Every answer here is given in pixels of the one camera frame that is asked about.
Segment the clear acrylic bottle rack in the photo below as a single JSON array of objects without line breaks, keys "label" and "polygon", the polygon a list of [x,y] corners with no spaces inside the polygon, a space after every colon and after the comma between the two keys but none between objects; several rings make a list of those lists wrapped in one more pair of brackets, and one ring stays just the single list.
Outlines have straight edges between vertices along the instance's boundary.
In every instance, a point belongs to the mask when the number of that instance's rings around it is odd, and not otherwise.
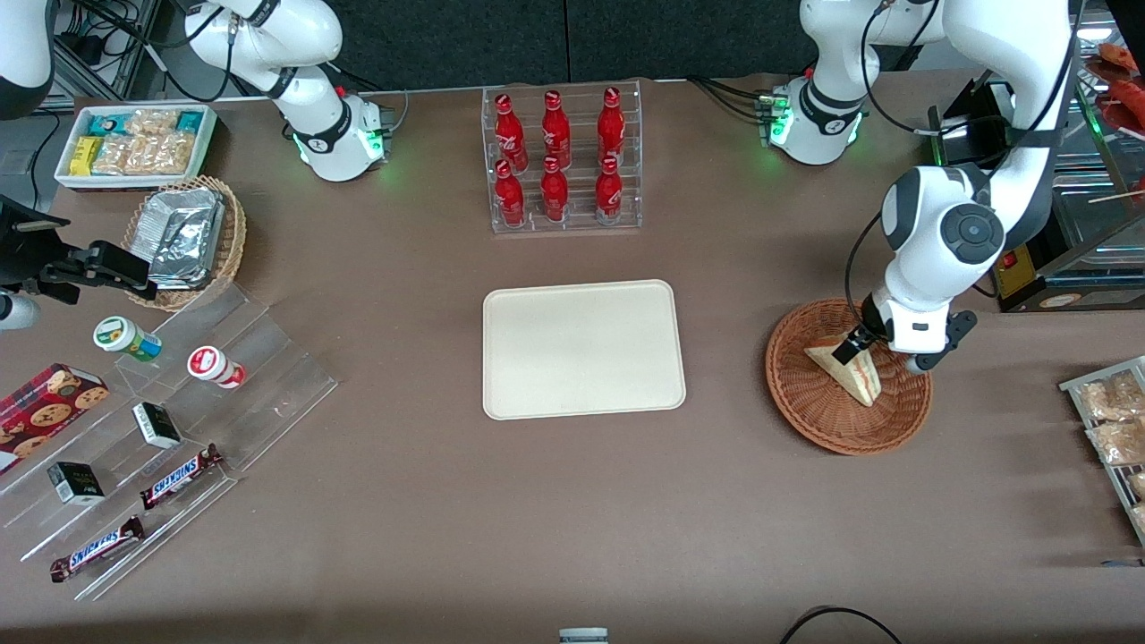
[{"label": "clear acrylic bottle rack", "polygon": [[[191,519],[229,492],[250,466],[337,386],[325,370],[270,319],[264,305],[234,284],[208,289],[155,333],[163,352],[151,362],[123,356],[104,377],[111,395],[52,443],[0,479],[0,520],[6,552],[42,570],[139,516],[147,537],[79,571],[63,588],[76,599],[96,599],[148,559]],[[187,356],[202,345],[219,347],[246,369],[238,388],[190,377]],[[182,442],[148,445],[132,409],[161,405]],[[140,492],[214,443],[226,462],[185,489],[144,511]],[[56,461],[87,463],[105,494],[92,506],[60,502],[47,469]]]},{"label": "clear acrylic bottle rack", "polygon": [[[621,110],[624,112],[624,163],[618,172],[624,190],[621,195],[619,218],[616,223],[603,226],[597,221],[597,178],[600,176],[600,165],[597,162],[597,119],[605,107],[605,89],[608,87],[621,91]],[[545,116],[545,92],[550,89],[561,93],[562,107],[572,131],[572,165],[564,171],[569,182],[569,213],[562,223],[554,223],[545,217],[540,196],[540,179],[545,175],[545,141],[540,120]],[[498,94],[508,94],[513,99],[513,111],[521,119],[524,147],[529,152],[529,167],[516,176],[524,190],[524,226],[520,228],[505,226],[493,190],[497,182],[493,164],[502,158],[500,148],[497,147],[497,108],[493,103]],[[585,233],[640,227],[643,221],[640,193],[643,180],[643,112],[639,81],[488,87],[482,92],[481,101],[481,132],[485,147],[485,178],[489,183],[493,233]]]}]

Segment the red cookie box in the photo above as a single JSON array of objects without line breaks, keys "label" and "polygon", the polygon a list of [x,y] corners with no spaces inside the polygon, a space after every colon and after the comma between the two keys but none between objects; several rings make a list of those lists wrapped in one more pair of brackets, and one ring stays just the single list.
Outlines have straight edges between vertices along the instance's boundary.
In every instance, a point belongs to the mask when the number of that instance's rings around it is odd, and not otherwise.
[{"label": "red cookie box", "polygon": [[105,398],[108,386],[96,376],[53,364],[0,400],[0,474]]}]

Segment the candy bar wrapper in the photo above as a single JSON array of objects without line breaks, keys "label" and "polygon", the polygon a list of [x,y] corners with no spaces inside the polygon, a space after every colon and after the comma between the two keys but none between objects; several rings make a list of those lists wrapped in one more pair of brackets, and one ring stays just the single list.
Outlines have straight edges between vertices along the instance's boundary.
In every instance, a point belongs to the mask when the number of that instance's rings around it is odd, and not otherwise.
[{"label": "candy bar wrapper", "polygon": [[61,557],[60,559],[52,561],[52,581],[55,583],[66,581],[68,578],[76,574],[80,571],[80,568],[92,561],[105,557],[111,551],[118,550],[128,543],[143,541],[145,536],[147,535],[143,533],[143,524],[140,521],[139,517],[132,517],[131,519],[127,519],[127,523],[118,529],[109,532],[92,543],[88,543],[84,548],[72,552],[70,557]]},{"label": "candy bar wrapper", "polygon": [[143,498],[143,509],[150,510],[175,495],[176,492],[187,487],[191,481],[202,477],[212,465],[222,462],[222,455],[215,449],[214,443],[199,451],[194,458],[183,463],[177,470],[167,474],[159,482],[140,493]]}]

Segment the wicker basket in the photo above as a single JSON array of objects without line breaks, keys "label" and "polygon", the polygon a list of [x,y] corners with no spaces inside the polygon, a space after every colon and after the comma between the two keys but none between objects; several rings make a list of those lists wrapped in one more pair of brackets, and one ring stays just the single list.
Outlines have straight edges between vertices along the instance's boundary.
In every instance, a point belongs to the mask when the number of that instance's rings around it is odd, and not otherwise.
[{"label": "wicker basket", "polygon": [[767,341],[764,370],[772,398],[799,433],[839,454],[881,454],[901,447],[923,426],[933,385],[930,375],[907,370],[905,355],[878,343],[870,352],[883,393],[874,407],[851,398],[803,350],[816,338],[846,333],[854,324],[842,298],[792,311]]},{"label": "wicker basket", "polygon": [[[156,194],[169,190],[189,190],[191,188],[211,188],[218,191],[227,201],[227,212],[223,215],[222,230],[219,233],[219,245],[215,248],[215,261],[211,282],[203,289],[195,291],[159,291],[155,301],[148,301],[139,296],[127,293],[135,304],[150,308],[161,308],[172,313],[180,311],[191,300],[197,298],[207,289],[230,282],[238,273],[238,265],[243,261],[243,244],[246,242],[246,214],[243,212],[243,204],[235,198],[235,193],[226,183],[211,176],[196,176],[190,181],[181,181],[164,186]],[[129,249],[132,239],[135,238],[135,227],[139,226],[140,214],[143,212],[143,203],[135,209],[135,217],[127,225],[127,233],[124,235],[123,248]]]}]

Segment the coca-cola bottle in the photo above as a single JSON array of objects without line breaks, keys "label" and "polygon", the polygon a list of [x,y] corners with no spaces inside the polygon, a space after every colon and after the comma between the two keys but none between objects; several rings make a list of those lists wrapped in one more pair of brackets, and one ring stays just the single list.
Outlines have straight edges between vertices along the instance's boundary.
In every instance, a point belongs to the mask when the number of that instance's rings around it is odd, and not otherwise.
[{"label": "coca-cola bottle", "polygon": [[556,157],[561,170],[568,170],[572,165],[572,131],[569,117],[561,109],[560,92],[545,92],[545,118],[540,120],[540,129],[545,133],[545,154]]},{"label": "coca-cola bottle", "polygon": [[611,226],[621,217],[621,191],[624,183],[616,174],[616,157],[606,157],[603,172],[597,178],[597,221]]},{"label": "coca-cola bottle", "polygon": [[540,180],[545,199],[545,217],[554,223],[564,221],[569,206],[569,182],[561,172],[561,164],[553,155],[545,157],[545,176]]},{"label": "coca-cola bottle", "polygon": [[497,193],[497,205],[502,211],[502,219],[510,228],[524,226],[524,190],[521,182],[513,176],[513,168],[505,159],[497,159],[493,166],[497,171],[497,183],[493,191]]},{"label": "coca-cola bottle", "polygon": [[621,111],[621,91],[615,87],[605,89],[605,109],[597,119],[597,162],[615,157],[616,165],[624,165],[624,112]]},{"label": "coca-cola bottle", "polygon": [[513,113],[513,101],[508,94],[493,99],[497,105],[497,146],[502,156],[512,165],[513,174],[521,174],[529,167],[529,152],[524,150],[524,128],[521,119]]}]

